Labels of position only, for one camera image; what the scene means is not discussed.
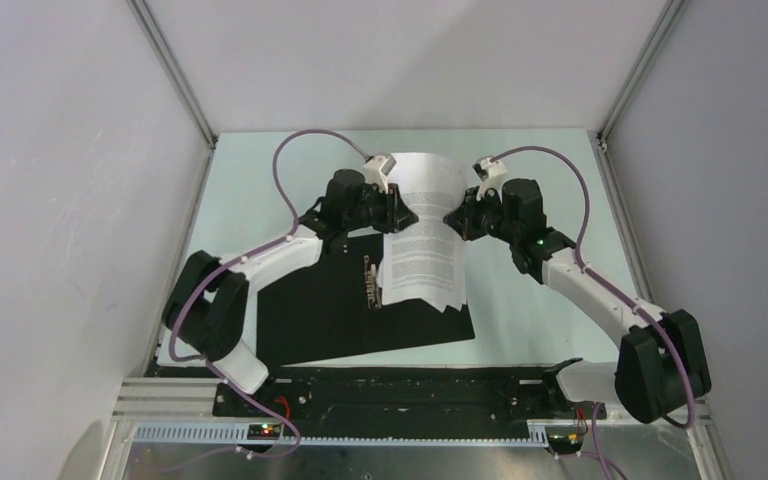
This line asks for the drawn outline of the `printed white paper sheets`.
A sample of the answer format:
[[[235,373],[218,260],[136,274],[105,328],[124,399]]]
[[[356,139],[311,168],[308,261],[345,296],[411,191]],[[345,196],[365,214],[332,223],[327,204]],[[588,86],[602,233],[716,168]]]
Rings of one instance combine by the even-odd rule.
[[[443,312],[466,305],[465,242],[444,217],[459,207],[467,181],[463,166],[432,153],[396,153],[388,179],[418,221],[383,237],[378,283],[385,305],[421,300]]]

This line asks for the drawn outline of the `red and black folder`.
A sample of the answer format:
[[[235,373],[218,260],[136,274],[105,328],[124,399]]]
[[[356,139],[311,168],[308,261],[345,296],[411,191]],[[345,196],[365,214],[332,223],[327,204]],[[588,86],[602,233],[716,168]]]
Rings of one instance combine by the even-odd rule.
[[[380,234],[292,272],[257,294],[256,355],[268,367],[472,340],[468,307],[440,312],[421,300],[367,306],[364,256],[377,265]]]

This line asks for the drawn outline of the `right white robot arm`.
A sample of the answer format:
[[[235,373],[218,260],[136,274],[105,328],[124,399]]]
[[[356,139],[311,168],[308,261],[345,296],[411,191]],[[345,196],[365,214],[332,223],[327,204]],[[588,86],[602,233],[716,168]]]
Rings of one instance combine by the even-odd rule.
[[[578,259],[576,243],[548,225],[536,181],[509,180],[492,196],[469,188],[444,222],[466,241],[490,236],[506,243],[520,273],[564,296],[613,341],[618,360],[609,390],[636,420],[667,418],[710,392],[695,317],[626,294]]]

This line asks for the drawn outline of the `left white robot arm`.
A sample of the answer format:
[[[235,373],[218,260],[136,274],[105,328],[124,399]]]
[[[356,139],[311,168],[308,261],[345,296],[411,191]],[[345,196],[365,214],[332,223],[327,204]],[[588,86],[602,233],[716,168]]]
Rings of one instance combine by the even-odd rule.
[[[161,314],[171,341],[181,340],[222,382],[238,391],[237,402],[252,416],[264,416],[276,403],[265,382],[267,366],[242,338],[251,295],[288,274],[315,265],[341,248],[349,233],[372,228],[399,233],[419,217],[395,184],[380,187],[355,170],[342,169],[323,196],[295,220],[291,231],[248,252],[214,256],[191,254]]]

